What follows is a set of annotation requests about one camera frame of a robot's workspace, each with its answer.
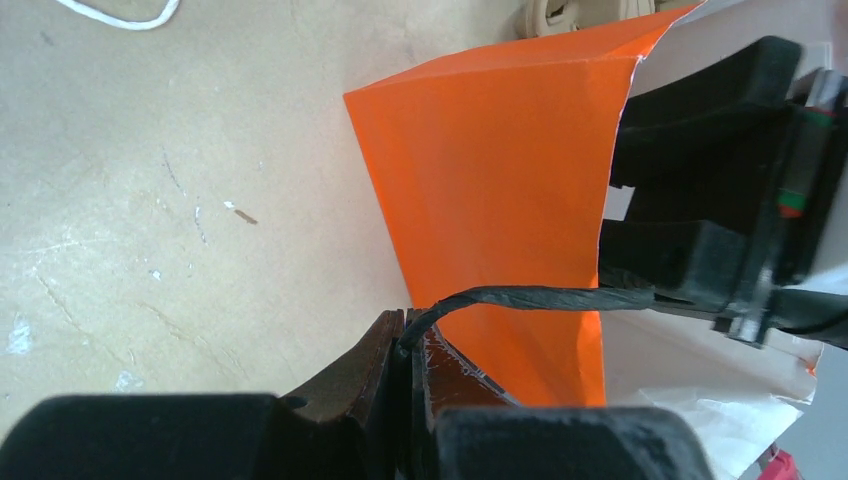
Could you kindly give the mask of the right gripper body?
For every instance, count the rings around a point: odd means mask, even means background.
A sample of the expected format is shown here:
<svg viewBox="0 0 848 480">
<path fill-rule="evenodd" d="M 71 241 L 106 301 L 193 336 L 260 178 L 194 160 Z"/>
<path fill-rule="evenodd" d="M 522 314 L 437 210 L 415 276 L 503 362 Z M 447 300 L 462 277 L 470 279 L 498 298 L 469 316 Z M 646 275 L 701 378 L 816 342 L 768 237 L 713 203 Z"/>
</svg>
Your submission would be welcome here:
<svg viewBox="0 0 848 480">
<path fill-rule="evenodd" d="M 759 315 L 688 315 L 727 336 L 761 345 L 781 330 L 837 348 L 847 345 L 847 297 L 802 286 L 823 243 L 835 202 L 834 174 L 847 152 L 846 113 L 833 100 L 787 103 L 777 115 L 698 153 L 682 166 L 630 187 L 624 220 L 752 218 L 751 268 L 762 290 Z"/>
</svg>

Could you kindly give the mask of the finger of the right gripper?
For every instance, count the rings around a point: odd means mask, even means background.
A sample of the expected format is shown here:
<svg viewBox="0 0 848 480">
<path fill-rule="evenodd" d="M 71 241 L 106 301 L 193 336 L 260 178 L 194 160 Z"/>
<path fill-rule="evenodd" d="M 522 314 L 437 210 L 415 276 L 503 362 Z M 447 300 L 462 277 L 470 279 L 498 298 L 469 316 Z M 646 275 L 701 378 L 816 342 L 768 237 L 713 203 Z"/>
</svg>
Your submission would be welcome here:
<svg viewBox="0 0 848 480">
<path fill-rule="evenodd" d="M 636 187 L 683 165 L 688 155 L 764 122 L 783 109 L 803 47 L 766 36 L 682 79 L 627 100 L 610 184 Z"/>
<path fill-rule="evenodd" d="M 759 315 L 762 290 L 750 263 L 755 231 L 752 218 L 605 219 L 599 260 L 652 284 L 663 310 Z"/>
</svg>

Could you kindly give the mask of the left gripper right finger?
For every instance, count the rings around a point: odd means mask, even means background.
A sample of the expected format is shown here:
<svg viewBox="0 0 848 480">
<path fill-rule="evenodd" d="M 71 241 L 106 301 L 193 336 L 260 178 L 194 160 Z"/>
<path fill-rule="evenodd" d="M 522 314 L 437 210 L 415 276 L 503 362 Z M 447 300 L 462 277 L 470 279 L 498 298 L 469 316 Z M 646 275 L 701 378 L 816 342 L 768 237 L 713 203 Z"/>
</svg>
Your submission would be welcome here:
<svg viewBox="0 0 848 480">
<path fill-rule="evenodd" d="M 410 479 L 710 479 L 701 442 L 655 407 L 519 405 L 437 327 L 407 355 Z"/>
</svg>

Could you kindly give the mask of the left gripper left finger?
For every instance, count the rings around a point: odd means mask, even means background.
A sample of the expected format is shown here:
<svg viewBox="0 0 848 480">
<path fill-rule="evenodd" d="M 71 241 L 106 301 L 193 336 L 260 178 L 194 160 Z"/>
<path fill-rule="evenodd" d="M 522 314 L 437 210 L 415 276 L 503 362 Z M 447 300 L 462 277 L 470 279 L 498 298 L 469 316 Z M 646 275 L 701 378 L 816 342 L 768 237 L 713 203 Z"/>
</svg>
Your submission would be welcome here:
<svg viewBox="0 0 848 480">
<path fill-rule="evenodd" d="M 5 479 L 389 479 L 387 379 L 401 311 L 283 396 L 69 395 L 1 446 Z"/>
</svg>

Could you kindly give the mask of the orange paper bag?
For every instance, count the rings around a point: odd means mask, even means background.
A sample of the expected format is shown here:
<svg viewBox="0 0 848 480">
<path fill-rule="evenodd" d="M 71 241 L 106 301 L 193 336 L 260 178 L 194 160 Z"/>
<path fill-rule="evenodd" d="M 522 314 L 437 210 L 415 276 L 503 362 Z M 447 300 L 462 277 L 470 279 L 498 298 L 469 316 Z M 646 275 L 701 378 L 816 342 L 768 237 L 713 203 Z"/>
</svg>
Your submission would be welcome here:
<svg viewBox="0 0 848 480">
<path fill-rule="evenodd" d="M 447 55 L 344 101 L 412 302 L 470 287 L 593 287 L 614 136 L 638 65 L 689 7 Z M 801 414 L 823 352 L 762 349 L 657 312 L 474 306 L 446 339 L 528 407 L 666 407 L 735 479 Z"/>
</svg>

